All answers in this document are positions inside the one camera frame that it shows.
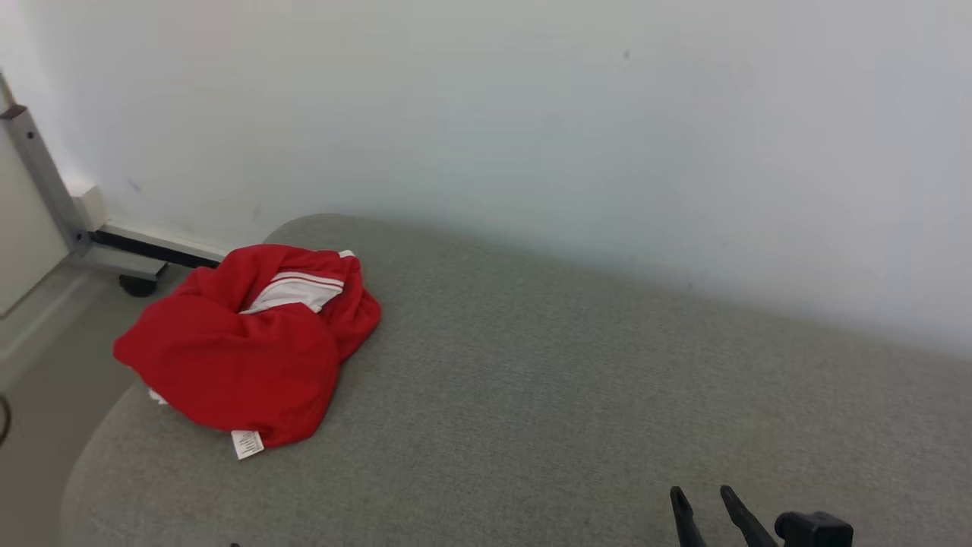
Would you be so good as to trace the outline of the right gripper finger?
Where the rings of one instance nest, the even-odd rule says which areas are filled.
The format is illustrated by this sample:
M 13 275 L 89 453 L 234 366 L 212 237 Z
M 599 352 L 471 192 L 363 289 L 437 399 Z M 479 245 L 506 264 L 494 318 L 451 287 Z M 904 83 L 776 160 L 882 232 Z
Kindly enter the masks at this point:
M 767 529 L 759 522 L 756 516 L 746 508 L 739 495 L 731 487 L 720 487 L 720 498 L 722 499 L 727 513 L 732 523 L 743 534 L 746 546 L 767 546 L 777 547 L 775 538 L 767 532 Z
M 706 547 L 707 542 L 695 523 L 693 508 L 683 489 L 671 488 L 670 501 L 676 521 L 678 544 L 681 547 Z

